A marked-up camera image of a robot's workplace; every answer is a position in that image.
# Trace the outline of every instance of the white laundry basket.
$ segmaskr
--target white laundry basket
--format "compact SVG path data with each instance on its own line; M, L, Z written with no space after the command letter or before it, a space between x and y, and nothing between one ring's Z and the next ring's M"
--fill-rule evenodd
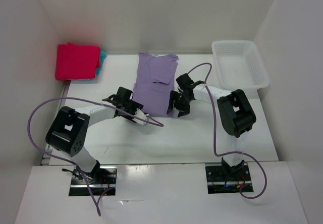
M212 51L223 89L257 90L269 86L263 60L252 41L215 41Z

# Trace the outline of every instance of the gray wall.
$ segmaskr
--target gray wall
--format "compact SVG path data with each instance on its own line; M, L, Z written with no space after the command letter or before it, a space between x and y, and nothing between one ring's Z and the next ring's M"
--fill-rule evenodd
M322 223L323 0L275 0L255 42L271 78L259 93L276 149L309 223Z
M211 52L253 40L273 0L40 0L64 41L108 52Z
M40 155L29 143L26 125L32 109L59 96L55 80L59 42L38 0L0 0L0 218L14 223L31 167ZM56 103L37 114L34 139L44 146L44 134Z

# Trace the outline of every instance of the purple shirt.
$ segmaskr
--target purple shirt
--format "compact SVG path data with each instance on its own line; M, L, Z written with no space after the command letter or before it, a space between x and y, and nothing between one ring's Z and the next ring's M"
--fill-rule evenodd
M139 53L137 80L133 88L133 100L142 104L143 112L153 117L167 115L170 92L174 90L177 55L155 57L145 52Z

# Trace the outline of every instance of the white table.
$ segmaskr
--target white table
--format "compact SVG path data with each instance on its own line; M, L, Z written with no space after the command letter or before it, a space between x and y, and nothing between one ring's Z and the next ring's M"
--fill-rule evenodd
M246 200L239 193L208 195L204 164L120 165L116 195L100 201L102 217L91 197L68 196L71 174L61 171L64 166L36 166L16 224L307 223L287 163L262 166L267 190ZM249 170L255 192L246 195L252 196L263 188L263 175L256 163Z
M213 62L212 55L178 55L176 77L187 73L197 64ZM102 72L91 81L72 81L67 95L100 102L115 94L118 87L133 89L137 76L138 55L108 55ZM208 66L193 71L194 81L204 80ZM219 86L216 68L213 67L209 85ZM277 161L278 157L263 113L257 92L247 92L247 97L256 114L257 122L248 136L245 152L260 161ZM89 104L67 100L66 105L76 108ZM219 162L213 153L213 118L211 105L193 101L191 113L182 118L157 118L165 127L140 126L124 118L100 122L88 129L85 147L102 164L153 164L153 163L198 163ZM218 125L218 152L224 152L226 132L220 118ZM63 156L54 150L53 154ZM55 158L50 165L66 164Z

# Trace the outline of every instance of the folded red cloth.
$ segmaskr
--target folded red cloth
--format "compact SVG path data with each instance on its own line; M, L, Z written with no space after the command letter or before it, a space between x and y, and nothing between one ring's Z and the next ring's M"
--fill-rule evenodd
M60 44L57 51L57 80L94 79L95 70L100 66L98 46Z

